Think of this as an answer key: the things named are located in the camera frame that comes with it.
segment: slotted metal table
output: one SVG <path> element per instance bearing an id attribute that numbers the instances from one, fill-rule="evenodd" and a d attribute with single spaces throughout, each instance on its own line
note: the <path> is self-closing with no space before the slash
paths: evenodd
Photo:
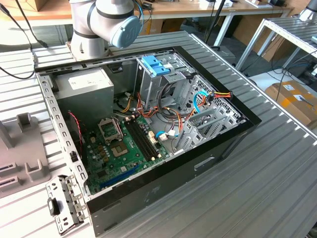
<path id="1" fill-rule="evenodd" d="M 312 36 L 317 36 L 317 19 L 315 19 L 314 22 L 308 24 L 302 22 L 297 17 L 269 18 L 263 19 L 263 21 L 259 25 L 253 38 L 251 39 L 250 43 L 248 44 L 247 48 L 243 52 L 239 62 L 236 65 L 237 70 L 240 70 L 243 66 L 245 60 L 249 56 L 251 50 L 253 49 L 256 41 L 260 37 L 265 27 L 271 29 L 272 32 L 259 50 L 259 56 L 263 54 L 274 36 L 278 34 L 297 46 L 297 49 L 286 61 L 283 67 L 286 67 L 292 61 L 292 59 L 299 52 L 300 49 L 306 51 L 309 54 L 312 54 L 312 56 L 314 57 L 317 57 L 317 44 L 312 41 Z"/>
<path id="2" fill-rule="evenodd" d="M 263 121 L 229 158 L 103 235 L 105 238 L 303 238 L 317 221 L 316 136 L 281 109 L 196 36 L 186 32 L 139 37 L 115 55 L 182 46 Z M 36 49 L 37 65 L 72 62 L 65 46 Z M 0 54 L 0 65 L 25 76 L 31 53 Z M 69 174 L 35 77 L 0 72 L 0 120 L 23 112 L 39 120 L 54 178 Z M 0 199 L 1 237 L 59 237 L 45 184 Z M 94 237 L 85 222 L 67 238 Z"/>

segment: ram slot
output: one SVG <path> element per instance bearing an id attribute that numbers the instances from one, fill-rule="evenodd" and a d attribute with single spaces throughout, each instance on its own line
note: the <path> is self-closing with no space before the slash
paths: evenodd
<path id="1" fill-rule="evenodd" d="M 158 152 L 155 151 L 143 131 L 140 129 L 139 124 L 135 121 L 129 121 L 125 123 L 125 127 L 132 136 L 133 140 L 141 150 L 146 161 L 150 161 L 152 158 L 158 157 Z"/>

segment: blue pcie slot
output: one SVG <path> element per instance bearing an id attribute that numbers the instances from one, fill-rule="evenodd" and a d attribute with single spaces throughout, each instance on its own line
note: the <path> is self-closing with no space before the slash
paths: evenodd
<path id="1" fill-rule="evenodd" d="M 134 174 L 134 172 L 137 170 L 137 168 L 139 166 L 140 165 L 137 165 L 134 168 L 132 168 L 132 169 L 130 169 L 130 170 L 128 170 L 128 171 L 126 171 L 126 172 L 124 172 L 124 173 L 122 173 L 122 174 L 120 174 L 120 175 L 118 175 L 118 176 L 116 176 L 116 177 L 114 177 L 114 178 L 112 178 L 110 180 L 108 180 L 107 182 L 101 183 L 99 185 L 100 189 L 102 189 L 103 187 L 108 187 L 108 186 L 110 186 L 110 185 L 112 185 L 112 184 L 114 184 L 114 183 L 116 183 L 116 182 L 118 182 L 120 180 L 123 180 L 123 179 L 129 177 L 130 175 Z"/>

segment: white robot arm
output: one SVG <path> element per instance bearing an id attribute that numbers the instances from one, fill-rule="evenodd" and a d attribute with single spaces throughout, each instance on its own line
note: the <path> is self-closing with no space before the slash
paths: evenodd
<path id="1" fill-rule="evenodd" d="M 74 34 L 71 51 L 79 60 L 106 56 L 105 41 L 124 48 L 139 35 L 132 0 L 70 0 Z"/>
<path id="2" fill-rule="evenodd" d="M 317 0 L 311 0 L 307 7 L 299 14 L 303 22 L 311 23 L 317 16 Z"/>

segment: blue plastic latch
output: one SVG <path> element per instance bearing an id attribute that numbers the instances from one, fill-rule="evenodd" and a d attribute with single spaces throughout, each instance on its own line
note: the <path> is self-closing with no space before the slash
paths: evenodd
<path id="1" fill-rule="evenodd" d="M 142 57 L 143 63 L 151 71 L 154 76 L 170 73 L 168 68 L 165 68 L 163 64 L 154 56 Z"/>

